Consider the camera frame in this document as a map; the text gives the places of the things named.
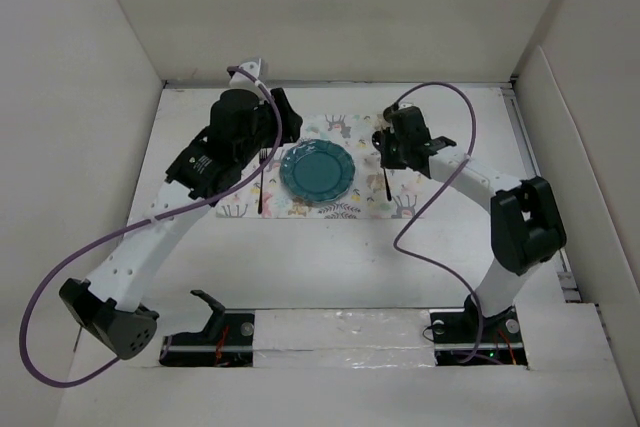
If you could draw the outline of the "black fork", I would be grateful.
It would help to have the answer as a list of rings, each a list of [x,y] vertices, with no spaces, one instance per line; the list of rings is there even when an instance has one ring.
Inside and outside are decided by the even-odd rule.
[[[259,152],[259,163],[263,169],[268,164],[268,155],[269,155],[269,150],[267,148],[264,148]],[[260,172],[260,180],[259,180],[258,205],[257,205],[257,213],[259,216],[261,216],[263,212],[263,186],[264,186],[264,170],[263,169]]]

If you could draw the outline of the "teal scalloped plate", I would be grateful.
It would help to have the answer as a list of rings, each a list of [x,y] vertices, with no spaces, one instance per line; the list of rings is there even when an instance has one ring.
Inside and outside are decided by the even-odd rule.
[[[296,200],[323,205],[342,198],[351,188],[355,162],[342,146],[321,139],[300,142],[281,160],[280,181]]]

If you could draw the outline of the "black spoon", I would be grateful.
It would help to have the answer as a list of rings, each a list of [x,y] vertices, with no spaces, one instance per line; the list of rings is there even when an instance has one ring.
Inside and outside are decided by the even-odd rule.
[[[388,176],[387,176],[387,172],[386,169],[382,169],[383,172],[383,179],[384,179],[384,185],[385,185],[385,194],[386,194],[386,199],[388,202],[391,202],[393,200],[392,194],[391,194],[391,189],[390,189],[390,184],[388,181]]]

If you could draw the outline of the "patterned cloth placemat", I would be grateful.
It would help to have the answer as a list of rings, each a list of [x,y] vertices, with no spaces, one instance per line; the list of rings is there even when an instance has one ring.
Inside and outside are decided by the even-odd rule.
[[[352,156],[356,174],[350,190],[340,199],[323,205],[311,205],[292,198],[283,187],[279,168],[287,144],[276,151],[264,170],[263,212],[257,213],[259,180],[223,199],[216,206],[221,218],[263,219],[387,219],[410,218],[418,203],[426,199],[426,183],[420,174],[405,170],[386,170],[393,200],[388,202],[380,156],[371,137],[382,126],[377,115],[311,115],[303,118],[300,141],[321,139],[345,148]]]

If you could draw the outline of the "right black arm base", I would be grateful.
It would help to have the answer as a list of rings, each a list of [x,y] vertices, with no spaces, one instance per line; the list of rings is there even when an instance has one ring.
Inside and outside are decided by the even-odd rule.
[[[432,343],[437,366],[528,365],[514,306],[481,318],[468,296],[462,307],[430,309],[422,336]]]

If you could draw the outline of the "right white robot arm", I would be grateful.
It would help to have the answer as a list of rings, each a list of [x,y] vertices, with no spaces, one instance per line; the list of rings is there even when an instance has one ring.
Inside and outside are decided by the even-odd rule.
[[[494,259],[462,316],[465,334],[486,340],[532,273],[567,243],[552,187],[540,176],[522,180],[500,173],[451,139],[433,137],[416,106],[394,104],[383,118],[388,126],[372,136],[383,168],[418,172],[453,188],[489,215]]]

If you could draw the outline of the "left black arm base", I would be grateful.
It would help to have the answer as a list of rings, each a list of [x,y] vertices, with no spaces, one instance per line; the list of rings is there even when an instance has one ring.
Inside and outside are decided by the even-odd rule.
[[[253,366],[255,312],[227,310],[202,290],[191,294],[210,310],[195,332],[179,332],[163,340],[158,362],[172,368],[245,368]]]

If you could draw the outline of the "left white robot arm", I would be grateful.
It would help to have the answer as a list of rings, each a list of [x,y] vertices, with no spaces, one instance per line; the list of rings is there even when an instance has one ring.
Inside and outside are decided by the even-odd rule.
[[[76,322],[119,360],[139,355],[158,327],[142,302],[155,274],[180,240],[230,190],[248,184],[244,170],[259,151],[298,140],[302,124],[283,89],[262,81],[260,57],[229,68],[229,87],[212,105],[208,125],[166,171],[143,225],[123,236],[83,280],[59,295]]]

